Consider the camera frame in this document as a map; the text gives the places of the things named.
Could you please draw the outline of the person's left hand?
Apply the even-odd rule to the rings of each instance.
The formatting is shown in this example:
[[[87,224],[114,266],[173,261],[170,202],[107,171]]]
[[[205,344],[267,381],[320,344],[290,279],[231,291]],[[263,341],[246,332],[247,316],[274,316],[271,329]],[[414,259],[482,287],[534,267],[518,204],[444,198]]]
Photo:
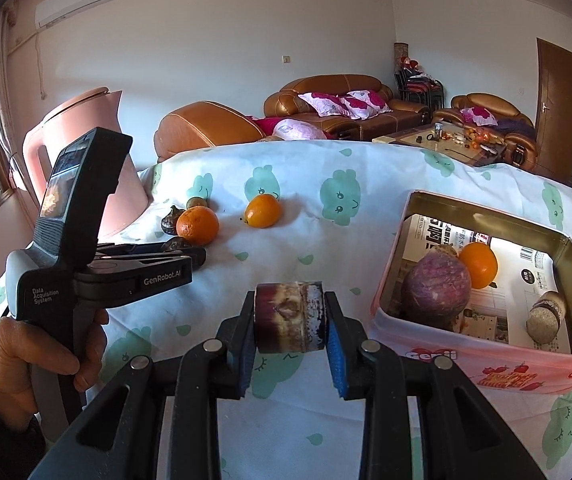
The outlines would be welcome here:
[[[33,365],[71,376],[79,392],[96,384],[107,344],[104,326],[108,321],[106,310],[95,312],[83,358],[78,359],[39,327],[14,318],[0,319],[0,419],[6,426],[25,430],[38,412],[30,378]]]

